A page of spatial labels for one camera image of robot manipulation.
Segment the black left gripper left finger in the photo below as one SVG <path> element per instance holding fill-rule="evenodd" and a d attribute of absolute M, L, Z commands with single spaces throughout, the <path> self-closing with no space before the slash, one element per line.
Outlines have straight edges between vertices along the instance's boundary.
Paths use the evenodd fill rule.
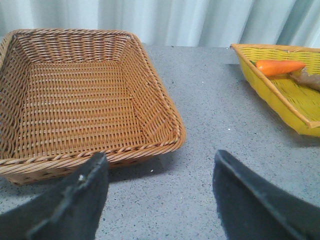
<path fill-rule="evenodd" d="M 2 240 L 93 240 L 109 188 L 109 164 L 95 153 L 36 198 L 0 216 Z"/>

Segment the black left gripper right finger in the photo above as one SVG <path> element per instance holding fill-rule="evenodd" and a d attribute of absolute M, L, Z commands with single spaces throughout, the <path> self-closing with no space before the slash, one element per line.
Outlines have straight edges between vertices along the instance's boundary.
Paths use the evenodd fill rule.
<path fill-rule="evenodd" d="M 229 240 L 318 240 L 320 209 L 270 183 L 226 150 L 214 156 L 212 189 Z"/>

